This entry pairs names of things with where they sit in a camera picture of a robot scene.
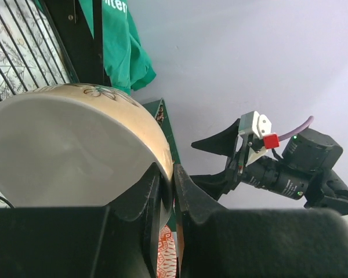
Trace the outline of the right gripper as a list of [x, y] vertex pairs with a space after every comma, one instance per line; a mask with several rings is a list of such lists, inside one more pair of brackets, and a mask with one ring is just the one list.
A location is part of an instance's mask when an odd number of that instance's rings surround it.
[[[281, 156], [263, 155], [242, 170], [235, 149], [240, 118], [227, 129], [191, 143], [227, 156], [217, 174], [173, 169], [181, 277], [348, 277], [348, 186], [333, 170], [343, 148], [305, 129]], [[246, 183], [299, 200], [305, 208], [230, 210], [215, 200]]]

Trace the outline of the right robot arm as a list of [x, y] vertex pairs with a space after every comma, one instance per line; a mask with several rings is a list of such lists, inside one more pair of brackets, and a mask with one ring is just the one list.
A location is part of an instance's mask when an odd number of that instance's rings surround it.
[[[174, 166], [180, 277], [348, 277], [348, 186], [333, 166], [343, 149], [307, 120], [258, 137], [238, 119], [192, 147], [227, 157], [214, 175]], [[240, 183], [302, 209], [232, 210], [219, 203]]]

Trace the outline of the cream ceramic bowl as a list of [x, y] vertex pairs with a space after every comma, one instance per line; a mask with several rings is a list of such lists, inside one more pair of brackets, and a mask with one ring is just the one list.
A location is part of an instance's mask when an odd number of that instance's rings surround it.
[[164, 226], [173, 203], [171, 150], [155, 117], [131, 96], [68, 83], [0, 102], [0, 193], [15, 207], [104, 206], [153, 163], [164, 179]]

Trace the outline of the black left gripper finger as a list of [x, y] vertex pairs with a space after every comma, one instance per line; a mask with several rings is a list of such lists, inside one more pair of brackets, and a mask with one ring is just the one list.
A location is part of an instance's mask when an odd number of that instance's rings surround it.
[[155, 277], [161, 173], [103, 207], [0, 208], [0, 277]]

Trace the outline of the black wire dish rack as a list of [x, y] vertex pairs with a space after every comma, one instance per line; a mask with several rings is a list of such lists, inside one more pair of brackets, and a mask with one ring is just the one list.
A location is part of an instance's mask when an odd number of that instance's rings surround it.
[[111, 84], [103, 69], [102, 35], [93, 38], [80, 1], [38, 1], [60, 46], [68, 83]]

